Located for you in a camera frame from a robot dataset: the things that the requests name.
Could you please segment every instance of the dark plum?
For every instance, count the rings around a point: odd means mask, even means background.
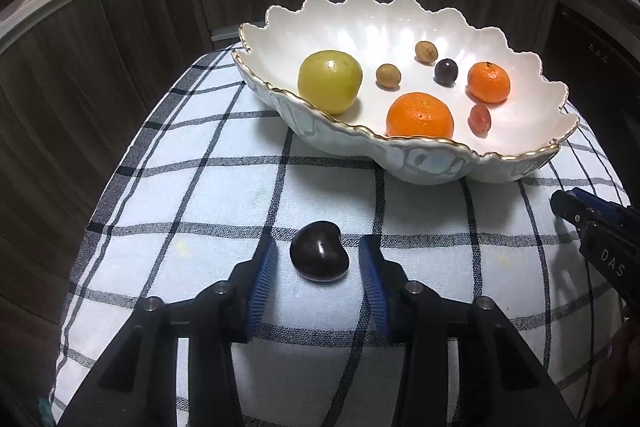
[[[335,281],[349,269],[340,228],[331,221],[316,221],[300,229],[291,241],[289,254],[300,275],[312,281]]]
[[[450,58],[443,58],[436,64],[433,80],[441,86],[450,87],[458,77],[458,65]]]

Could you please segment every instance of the dishwasher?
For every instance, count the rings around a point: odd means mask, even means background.
[[[578,12],[558,5],[542,55],[543,74],[569,86],[580,111],[640,208],[640,62]]]

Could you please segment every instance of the white ceramic bowl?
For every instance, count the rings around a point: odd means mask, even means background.
[[[516,53],[498,28],[476,29],[453,8],[424,10],[415,0],[305,0],[297,12],[272,6],[266,26],[243,24],[244,50],[233,59],[244,81],[302,139],[338,156],[368,156],[401,180],[418,185],[446,183],[462,176],[490,183],[522,178],[558,153],[559,143],[577,128],[578,118],[560,110],[568,89],[542,77],[533,53]],[[433,67],[415,59],[415,43],[434,42],[440,58],[453,58],[460,74],[453,87],[433,81]],[[353,55],[364,77],[356,103],[332,117],[298,96],[298,69],[320,50]],[[476,137],[467,118],[474,105],[466,94],[469,68],[480,61],[503,67],[511,78],[511,94],[491,107],[492,128]],[[376,85],[380,64],[396,65],[400,89]],[[388,138],[386,112],[406,92],[421,91],[445,102],[454,118],[452,139]]]

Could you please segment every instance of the mandarin orange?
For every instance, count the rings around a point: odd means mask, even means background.
[[[511,92],[509,75],[492,62],[474,64],[466,79],[471,94],[484,103],[504,102]]]
[[[453,117],[442,100],[425,92],[408,92],[391,104],[386,135],[451,138]]]

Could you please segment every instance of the white tablecloth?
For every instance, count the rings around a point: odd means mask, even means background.
[[[355,257],[366,233],[381,233],[386,258],[442,296],[492,296],[583,417],[621,321],[617,294],[549,208],[555,190],[572,187],[628,204],[584,123],[520,182],[418,187],[366,158],[312,149],[244,86],[228,50],[206,55],[148,118],[87,227],[63,315],[53,414],[60,418],[139,296],[193,298],[250,258],[271,227],[280,256],[264,324],[233,349],[247,425],[390,425],[403,347],[386,346],[370,322]],[[302,279],[289,259],[296,231],[321,219],[340,226],[352,260],[329,285]],[[188,419],[186,354],[180,341],[178,425]]]

